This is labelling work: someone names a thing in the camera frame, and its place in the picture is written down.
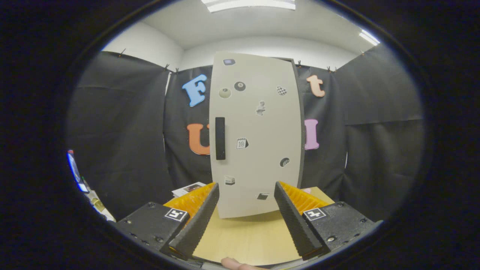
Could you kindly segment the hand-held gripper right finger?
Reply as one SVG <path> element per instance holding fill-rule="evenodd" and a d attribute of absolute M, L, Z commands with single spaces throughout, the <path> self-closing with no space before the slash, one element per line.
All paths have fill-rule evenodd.
<path fill-rule="evenodd" d="M 346 202 L 327 203 L 281 181 L 275 184 L 274 198 L 303 260 L 353 244 L 380 225 Z"/>

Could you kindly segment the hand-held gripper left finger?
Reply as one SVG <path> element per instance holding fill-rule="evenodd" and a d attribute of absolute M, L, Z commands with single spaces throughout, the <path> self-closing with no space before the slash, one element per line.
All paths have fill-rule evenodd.
<path fill-rule="evenodd" d="M 148 202 L 114 226 L 125 237 L 154 254 L 189 260 L 209 225 L 218 200 L 218 183 L 210 183 L 165 204 Z"/>

